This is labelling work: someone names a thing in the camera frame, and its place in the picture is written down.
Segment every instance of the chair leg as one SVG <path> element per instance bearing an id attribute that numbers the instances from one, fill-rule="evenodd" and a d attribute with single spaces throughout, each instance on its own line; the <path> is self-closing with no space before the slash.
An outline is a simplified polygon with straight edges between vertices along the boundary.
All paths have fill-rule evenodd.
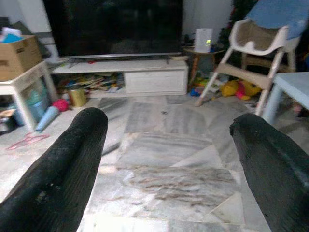
<path id="1" fill-rule="evenodd" d="M 247 69 L 247 53 L 241 54 L 241 69 L 243 70 Z"/>
<path id="2" fill-rule="evenodd" d="M 226 63 L 227 60 L 229 59 L 229 57 L 231 56 L 233 52 L 233 49 L 230 47 L 226 54 L 224 55 L 224 57 L 222 58 L 220 64 Z M 218 77 L 218 72 L 214 72 L 214 74 L 212 75 L 210 81 L 208 82 L 207 86 L 204 88 L 203 93 L 201 94 L 201 96 L 199 96 L 198 100 L 195 102 L 194 106 L 201 106 L 203 104 L 203 98 L 206 96 L 206 94 L 208 93 L 210 87 L 212 86 L 212 84 L 214 83 L 214 81 L 217 79 Z"/>
<path id="3" fill-rule="evenodd" d="M 206 88 L 203 90 L 201 96 L 199 96 L 198 100 L 195 102 L 194 106 L 201 106 L 203 104 L 203 98 L 206 96 L 206 94 L 208 93 L 210 87 L 212 86 L 212 84 L 214 83 L 214 81 L 217 79 L 218 77 L 218 72 L 214 72 L 211 80 L 208 82 Z"/>
<path id="4" fill-rule="evenodd" d="M 278 68 L 279 68 L 281 61 L 282 61 L 283 54 L 284 54 L 284 51 L 283 51 L 282 48 L 280 48 L 278 50 L 277 54 L 275 55 L 274 61 L 272 62 L 270 71 L 269 71 L 268 76 L 267 76 L 271 80 L 274 78 L 274 76 L 276 75 L 276 73 L 278 71 Z M 268 96 L 270 88 L 271 88 L 271 84 L 269 85 L 269 87 L 267 89 L 264 89 L 262 91 L 262 95 L 260 97 L 260 100 L 257 104 L 257 108 L 256 108 L 256 111 L 255 111 L 255 114 L 258 115 L 258 116 L 260 116 L 262 114 L 264 103 L 266 101 L 266 98 Z"/>
<path id="5" fill-rule="evenodd" d="M 296 72 L 296 58 L 295 58 L 295 51 L 288 53 L 288 64 L 290 72 L 294 73 Z"/>
<path id="6" fill-rule="evenodd" d="M 256 110 L 255 110 L 255 114 L 258 115 L 258 116 L 260 116 L 262 114 L 263 106 L 264 106 L 265 100 L 267 98 L 268 92 L 269 92 L 268 89 L 264 89 L 262 91 L 262 94 L 260 96 L 259 102 L 257 103 L 257 107 L 256 107 Z"/>

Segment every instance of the marble tile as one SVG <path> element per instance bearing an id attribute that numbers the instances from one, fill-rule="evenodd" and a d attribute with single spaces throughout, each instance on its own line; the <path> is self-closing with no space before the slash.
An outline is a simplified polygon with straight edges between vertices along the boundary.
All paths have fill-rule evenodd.
<path id="1" fill-rule="evenodd" d="M 208 222 L 216 223 L 220 220 L 221 223 L 244 224 L 241 194 L 236 192 L 210 214 L 216 216 L 217 219 L 212 221 L 212 219 L 209 218 Z"/>
<path id="2" fill-rule="evenodd" d="M 246 114 L 249 113 L 249 109 L 245 106 L 245 103 L 245 101 L 237 99 L 237 101 L 228 103 L 227 106 L 241 114 Z"/>
<path id="3" fill-rule="evenodd" d="M 229 133 L 229 127 L 234 122 L 234 119 L 242 115 L 241 112 L 238 112 L 232 108 L 226 108 L 224 113 L 218 114 L 217 117 L 212 121 L 208 130 L 210 135 L 215 141 L 222 141 L 226 138 L 231 138 Z"/>
<path id="4" fill-rule="evenodd" d="M 241 229 L 240 225 L 171 221 L 169 232 L 241 232 Z"/>
<path id="5" fill-rule="evenodd" d="M 30 157 L 18 157 L 2 155 L 0 157 L 0 202 L 5 199 L 14 185 L 18 182 L 21 176 L 33 163 L 33 156 Z"/>
<path id="6" fill-rule="evenodd" d="M 202 114 L 183 106 L 168 106 L 164 120 L 166 133 L 208 135 L 206 121 Z"/>
<path id="7" fill-rule="evenodd" d="M 109 123 L 122 118 L 129 112 L 129 107 L 129 98 L 102 98 L 98 104 L 98 108 L 106 114 Z"/>
<path id="8" fill-rule="evenodd" d="M 157 105 L 166 105 L 166 96 L 132 97 L 134 102 L 151 103 Z"/>
<path id="9" fill-rule="evenodd" d="M 162 131 L 164 106 L 134 102 L 126 125 L 126 133 Z"/>
<path id="10" fill-rule="evenodd" d="M 242 171 L 239 155 L 232 138 L 227 138 L 221 142 L 214 142 L 214 146 L 219 153 L 224 168 L 237 172 Z"/>
<path id="11" fill-rule="evenodd" d="M 238 101 L 241 101 L 239 100 L 236 96 L 229 96 L 229 97 L 219 97 L 217 98 L 217 100 L 219 102 L 222 102 L 223 104 L 230 104 L 230 103 L 234 103 L 234 102 L 238 102 Z"/>
<path id="12" fill-rule="evenodd" d="M 210 145 L 171 167 L 223 168 L 223 165 L 217 149 Z"/>
<path id="13" fill-rule="evenodd" d="M 107 154 L 103 154 L 100 164 L 116 164 L 120 153 L 121 152 L 118 148 L 114 151 L 108 152 Z"/>
<path id="14" fill-rule="evenodd" d="M 207 128 L 212 124 L 212 122 L 217 118 L 219 114 L 222 114 L 222 112 L 219 112 L 214 107 L 205 107 L 204 105 L 196 107 L 194 106 L 194 102 L 191 105 L 186 104 L 185 107 L 202 114 L 206 120 Z"/>
<path id="15" fill-rule="evenodd" d="M 211 145 L 207 138 L 141 133 L 120 156 L 118 165 L 171 166 Z"/>
<path id="16" fill-rule="evenodd" d="M 107 116 L 109 125 L 106 134 L 103 156 L 114 152 L 120 146 L 131 108 L 129 98 L 102 98 L 98 104 Z"/>
<path id="17" fill-rule="evenodd" d="M 224 110 L 226 110 L 226 105 L 224 103 L 222 103 L 220 101 L 221 98 L 217 98 L 217 99 L 214 99 L 214 100 L 207 100 L 207 101 L 204 101 L 203 104 L 202 104 L 202 107 L 208 109 L 214 109 L 216 110 L 218 113 L 221 113 L 223 112 Z"/>
<path id="18" fill-rule="evenodd" d="M 172 105 L 172 104 L 184 104 L 192 99 L 190 94 L 186 95 L 175 95 L 175 96 L 166 96 L 167 103 Z"/>
<path id="19" fill-rule="evenodd" d="M 163 220 L 149 220 L 129 217 L 113 217 L 106 214 L 92 214 L 85 217 L 80 232 L 168 232 L 169 224 Z"/>
<path id="20" fill-rule="evenodd" d="M 236 181 L 236 183 L 238 184 L 238 186 L 241 186 L 241 179 L 242 179 L 242 173 L 243 170 L 240 172 L 235 172 L 233 170 L 229 170 L 232 177 L 234 178 L 234 180 Z"/>
<path id="21" fill-rule="evenodd" d="M 124 153 L 125 151 L 127 151 L 131 145 L 135 142 L 135 140 L 139 137 L 141 137 L 143 133 L 125 133 L 121 144 L 120 144 L 120 150 L 122 153 Z"/>
<path id="22" fill-rule="evenodd" d="M 88 213 L 203 222 L 238 190 L 224 169 L 102 166 Z"/>
<path id="23" fill-rule="evenodd" d="M 259 232 L 259 231 L 247 229 L 245 225 L 242 225 L 241 232 Z"/>
<path id="24" fill-rule="evenodd" d="M 241 196 L 246 229 L 260 232 L 271 232 L 245 178 L 241 174 Z"/>

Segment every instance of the shelf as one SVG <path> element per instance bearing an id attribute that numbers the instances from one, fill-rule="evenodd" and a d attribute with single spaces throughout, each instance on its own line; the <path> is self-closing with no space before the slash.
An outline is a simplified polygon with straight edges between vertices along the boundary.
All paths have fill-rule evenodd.
<path id="1" fill-rule="evenodd" d="M 147 97 L 147 96 L 165 96 L 165 95 L 184 95 L 183 91 L 179 92 L 153 92 L 153 93 L 127 93 L 126 87 L 121 88 L 116 93 L 107 93 L 101 90 L 92 91 L 88 98 L 126 98 L 126 97 Z"/>
<path id="2" fill-rule="evenodd" d="M 52 74 L 66 73 L 99 73 L 99 72 L 138 72 L 138 71 L 168 71 L 183 70 L 187 66 L 181 60 L 130 60 L 130 61 L 97 61 L 93 64 L 80 62 L 72 64 L 65 63 L 51 70 Z"/>

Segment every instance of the white device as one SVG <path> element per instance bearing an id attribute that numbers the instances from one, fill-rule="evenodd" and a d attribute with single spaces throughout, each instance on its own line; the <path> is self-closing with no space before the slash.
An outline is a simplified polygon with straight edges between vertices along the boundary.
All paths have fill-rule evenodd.
<path id="1" fill-rule="evenodd" d="M 211 28 L 198 28 L 196 30 L 194 50 L 202 53 L 211 52 L 211 37 Z"/>

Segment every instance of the small wooden table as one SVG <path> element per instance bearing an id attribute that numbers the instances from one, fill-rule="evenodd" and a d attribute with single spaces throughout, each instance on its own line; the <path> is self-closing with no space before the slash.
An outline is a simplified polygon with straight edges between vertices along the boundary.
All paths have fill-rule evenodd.
<path id="1" fill-rule="evenodd" d="M 194 47 L 184 47 L 183 49 L 184 49 L 184 51 L 192 53 L 192 54 L 195 55 L 192 70 L 191 70 L 191 79 L 190 79 L 189 86 L 191 86 L 193 84 L 194 80 L 195 80 L 195 77 L 197 75 L 198 62 L 199 62 L 199 60 L 202 56 L 211 56 L 213 67 L 214 67 L 214 69 L 216 69 L 217 68 L 216 54 L 224 52 L 224 50 L 220 50 L 220 51 L 217 51 L 217 52 L 206 52 L 206 53 L 196 52 L 194 50 Z"/>

